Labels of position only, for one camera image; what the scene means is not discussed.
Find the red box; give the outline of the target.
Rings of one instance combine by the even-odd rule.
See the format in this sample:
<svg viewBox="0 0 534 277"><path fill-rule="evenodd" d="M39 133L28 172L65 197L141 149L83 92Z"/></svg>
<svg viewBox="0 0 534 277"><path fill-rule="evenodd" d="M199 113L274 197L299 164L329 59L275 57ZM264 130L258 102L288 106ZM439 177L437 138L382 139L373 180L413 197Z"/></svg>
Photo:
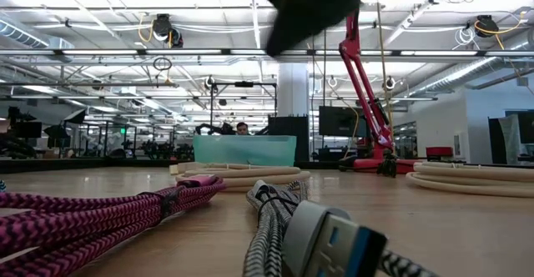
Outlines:
<svg viewBox="0 0 534 277"><path fill-rule="evenodd" d="M452 147L426 147L427 158L450 158L454 156Z"/></svg>

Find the black background panel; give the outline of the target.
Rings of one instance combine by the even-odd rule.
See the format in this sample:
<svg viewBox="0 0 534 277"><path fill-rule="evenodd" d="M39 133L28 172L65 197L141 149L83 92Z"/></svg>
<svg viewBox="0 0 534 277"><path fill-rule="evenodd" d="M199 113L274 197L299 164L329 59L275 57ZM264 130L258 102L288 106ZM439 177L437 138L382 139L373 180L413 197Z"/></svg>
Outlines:
<svg viewBox="0 0 534 277"><path fill-rule="evenodd" d="M310 119L304 116L273 116L268 118L269 135L296 137L295 161L310 160Z"/></svg>

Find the teal translucent plastic bin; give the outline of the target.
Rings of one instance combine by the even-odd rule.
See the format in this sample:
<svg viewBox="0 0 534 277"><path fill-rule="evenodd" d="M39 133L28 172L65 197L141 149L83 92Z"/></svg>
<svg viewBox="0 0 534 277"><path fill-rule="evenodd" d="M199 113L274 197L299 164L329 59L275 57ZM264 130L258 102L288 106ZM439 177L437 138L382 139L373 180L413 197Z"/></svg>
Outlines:
<svg viewBox="0 0 534 277"><path fill-rule="evenodd" d="M195 135L200 163L293 166L297 138L284 135Z"/></svg>

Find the black metal table frame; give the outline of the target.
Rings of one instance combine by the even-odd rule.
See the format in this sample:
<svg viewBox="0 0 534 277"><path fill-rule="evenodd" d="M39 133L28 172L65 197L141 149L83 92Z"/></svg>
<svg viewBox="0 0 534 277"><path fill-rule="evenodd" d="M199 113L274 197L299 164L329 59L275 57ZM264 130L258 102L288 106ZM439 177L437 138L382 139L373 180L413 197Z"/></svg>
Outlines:
<svg viewBox="0 0 534 277"><path fill-rule="evenodd" d="M149 160L149 159L111 159L111 158L80 158L80 159L7 159L0 160L0 174L17 174L27 172L69 170L69 169L96 169L107 167L128 168L169 168L170 165L186 163L187 161ZM497 164L465 164L461 162L424 162L427 164L455 164L457 167L464 164L467 168L489 167L492 170L503 170L511 173L512 170L523 170L528 176L534 176L534 166L513 166ZM300 169L338 169L336 161L327 162L295 162Z"/></svg>

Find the red desk lamp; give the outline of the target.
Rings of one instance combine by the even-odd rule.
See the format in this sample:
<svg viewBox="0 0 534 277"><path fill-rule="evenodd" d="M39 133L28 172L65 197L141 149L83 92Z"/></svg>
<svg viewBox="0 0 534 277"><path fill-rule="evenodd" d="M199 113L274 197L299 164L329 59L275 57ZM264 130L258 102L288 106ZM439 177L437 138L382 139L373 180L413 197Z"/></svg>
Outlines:
<svg viewBox="0 0 534 277"><path fill-rule="evenodd" d="M360 59L359 13L359 8L355 8L347 15L345 39L339 44L339 52L370 128L372 149L368 157L345 158L342 168L353 169L355 172L376 172L394 178L397 174L412 172L416 161L399 159L394 155L390 116L386 114L380 100L374 95Z"/></svg>

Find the black background frame stand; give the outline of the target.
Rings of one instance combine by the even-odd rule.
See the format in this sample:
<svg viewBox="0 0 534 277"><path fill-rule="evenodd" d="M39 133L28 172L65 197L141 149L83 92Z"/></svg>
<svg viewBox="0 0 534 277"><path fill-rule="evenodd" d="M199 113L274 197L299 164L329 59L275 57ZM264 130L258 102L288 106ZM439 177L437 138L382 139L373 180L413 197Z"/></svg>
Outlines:
<svg viewBox="0 0 534 277"><path fill-rule="evenodd" d="M235 87L235 88L252 88L254 86L260 87L263 89L265 93L268 94L268 96L274 100L275 102L275 115L277 115L277 106L278 106L278 88L275 83L262 83L262 82L251 82L251 81L237 81L237 82L215 82L213 81L210 85L209 89L209 102L210 102L210 109L209 109L209 115L210 115L210 121L208 126L208 135L212 135L216 133L219 129L224 130L225 126L223 127L215 127L214 126L214 100L228 87ZM274 93L269 92L266 87L272 86L274 88Z"/></svg>

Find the silver ceiling duct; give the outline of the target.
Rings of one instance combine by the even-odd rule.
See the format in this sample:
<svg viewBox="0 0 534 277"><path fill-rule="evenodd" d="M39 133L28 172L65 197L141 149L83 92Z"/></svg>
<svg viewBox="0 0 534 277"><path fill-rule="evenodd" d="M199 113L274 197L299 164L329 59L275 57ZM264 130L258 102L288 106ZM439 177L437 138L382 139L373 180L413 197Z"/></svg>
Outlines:
<svg viewBox="0 0 534 277"><path fill-rule="evenodd" d="M522 53L520 60L534 58L534 27L505 41L505 51L509 53ZM510 66L512 56L495 56L501 50L490 50L483 58L478 58L470 63L454 65L433 77L425 83L421 82L403 95L406 98L419 98L427 94L438 94L448 89L457 88L477 78L483 77L494 71L499 71Z"/></svg>
<svg viewBox="0 0 534 277"><path fill-rule="evenodd" d="M29 48L73 49L75 46L64 38L39 35L21 23L0 18L0 36L9 38Z"/></svg>

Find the large black background monitor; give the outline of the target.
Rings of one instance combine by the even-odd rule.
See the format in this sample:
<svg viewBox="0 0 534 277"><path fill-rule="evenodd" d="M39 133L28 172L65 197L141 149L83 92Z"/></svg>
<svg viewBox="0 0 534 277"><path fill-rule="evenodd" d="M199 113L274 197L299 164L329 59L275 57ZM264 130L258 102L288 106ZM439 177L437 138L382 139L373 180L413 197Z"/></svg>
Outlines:
<svg viewBox="0 0 534 277"><path fill-rule="evenodd" d="M324 136L369 138L370 128L367 125L362 109L320 106L319 134Z"/></svg>

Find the small distant monitor screen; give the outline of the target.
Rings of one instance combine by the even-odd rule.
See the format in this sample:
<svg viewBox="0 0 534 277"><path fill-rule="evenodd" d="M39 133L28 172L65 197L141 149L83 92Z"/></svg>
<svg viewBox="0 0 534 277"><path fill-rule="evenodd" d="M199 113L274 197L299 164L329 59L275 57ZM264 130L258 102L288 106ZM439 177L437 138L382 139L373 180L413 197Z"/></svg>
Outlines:
<svg viewBox="0 0 534 277"><path fill-rule="evenodd" d="M38 139L43 131L43 123L37 121L17 122L14 125L14 135L22 139Z"/></svg>

